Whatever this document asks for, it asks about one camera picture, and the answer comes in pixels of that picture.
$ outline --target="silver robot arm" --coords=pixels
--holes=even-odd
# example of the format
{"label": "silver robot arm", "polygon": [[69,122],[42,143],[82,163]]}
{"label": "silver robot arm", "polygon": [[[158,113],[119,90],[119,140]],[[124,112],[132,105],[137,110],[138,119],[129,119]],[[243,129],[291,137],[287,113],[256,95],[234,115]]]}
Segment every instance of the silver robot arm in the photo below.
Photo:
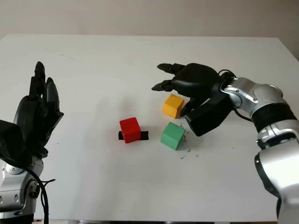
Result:
{"label": "silver robot arm", "polygon": [[[43,170],[42,160],[34,156],[29,169],[39,176]],[[40,186],[33,176],[4,163],[0,180],[0,224],[32,223],[39,193]]]}
{"label": "silver robot arm", "polygon": [[282,91],[247,78],[234,78],[221,91],[250,115],[258,130],[262,151],[255,165],[265,189],[278,197],[278,223],[299,223],[299,122]]}
{"label": "silver robot arm", "polygon": [[[273,85],[236,77],[229,70],[216,72],[202,64],[163,63],[158,68],[174,77],[156,84],[152,90],[176,90],[190,97],[180,116],[185,116],[197,136],[218,127],[233,110],[253,122],[261,148],[255,166],[265,189],[278,198],[278,223],[298,224],[299,122],[282,91]],[[247,112],[250,118],[237,109]]]}
{"label": "silver robot arm", "polygon": [[20,101],[14,123],[0,120],[0,224],[30,224],[41,192],[44,223],[49,221],[48,198],[39,179],[52,131],[63,117],[52,78],[45,79],[41,62],[31,77],[29,94]]}

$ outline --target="green cube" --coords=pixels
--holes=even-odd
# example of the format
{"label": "green cube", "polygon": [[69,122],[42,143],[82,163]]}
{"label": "green cube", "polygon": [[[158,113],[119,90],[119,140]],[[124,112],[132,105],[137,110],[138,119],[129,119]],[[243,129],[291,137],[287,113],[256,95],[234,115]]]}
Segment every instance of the green cube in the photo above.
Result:
{"label": "green cube", "polygon": [[184,133],[185,129],[169,122],[162,133],[161,142],[168,147],[177,150],[178,144],[182,140]]}

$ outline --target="black tape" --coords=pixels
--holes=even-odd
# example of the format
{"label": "black tape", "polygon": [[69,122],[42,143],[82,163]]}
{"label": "black tape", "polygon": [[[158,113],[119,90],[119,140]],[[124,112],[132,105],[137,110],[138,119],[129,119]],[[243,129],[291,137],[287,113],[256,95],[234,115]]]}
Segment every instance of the black tape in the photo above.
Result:
{"label": "black tape", "polygon": [[[123,140],[123,136],[122,136],[121,131],[118,132],[118,140]],[[149,132],[148,131],[141,132],[140,140],[149,140]]]}

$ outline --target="yellow cube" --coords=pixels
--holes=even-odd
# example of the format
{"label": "yellow cube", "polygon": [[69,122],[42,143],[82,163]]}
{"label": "yellow cube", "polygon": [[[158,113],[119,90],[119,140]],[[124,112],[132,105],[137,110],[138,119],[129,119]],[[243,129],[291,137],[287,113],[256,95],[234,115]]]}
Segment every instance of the yellow cube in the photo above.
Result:
{"label": "yellow cube", "polygon": [[171,94],[164,102],[163,113],[175,119],[179,116],[183,103],[183,98]]}

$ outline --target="black cable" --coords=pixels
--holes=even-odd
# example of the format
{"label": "black cable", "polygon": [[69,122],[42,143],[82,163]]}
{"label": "black cable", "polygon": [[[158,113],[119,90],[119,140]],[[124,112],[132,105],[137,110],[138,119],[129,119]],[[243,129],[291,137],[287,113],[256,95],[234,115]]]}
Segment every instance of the black cable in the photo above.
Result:
{"label": "black cable", "polygon": [[229,73],[232,73],[232,74],[234,75],[234,77],[236,77],[235,74],[234,74],[231,70],[228,70],[228,69],[222,69],[222,70],[220,70],[220,71],[218,72],[218,75],[220,76],[220,73],[222,73],[223,71],[227,71],[227,72],[229,72]]}
{"label": "black cable", "polygon": [[26,168],[25,169],[28,173],[30,173],[34,179],[37,181],[38,185],[41,188],[41,197],[44,198],[44,205],[43,205],[43,212],[44,212],[44,224],[49,224],[49,202],[48,202],[48,196],[47,196],[47,192],[46,192],[46,188],[43,184],[43,182],[41,181],[41,179],[39,179],[38,175],[35,174],[35,172],[33,172],[31,169]]}
{"label": "black cable", "polygon": [[238,110],[237,110],[236,108],[234,108],[234,112],[235,112],[236,115],[238,115],[240,118],[252,122],[252,120],[251,120],[250,118],[247,118],[247,117],[241,115],[241,114],[238,112]]}
{"label": "black cable", "polygon": [[[56,179],[52,179],[52,180],[49,180],[49,181],[42,181],[42,183],[45,183],[43,186],[46,188],[46,186],[47,186],[48,183],[54,182],[55,180]],[[43,195],[41,195],[41,202],[42,202],[42,206],[44,208],[45,207],[45,203],[44,203]]]}

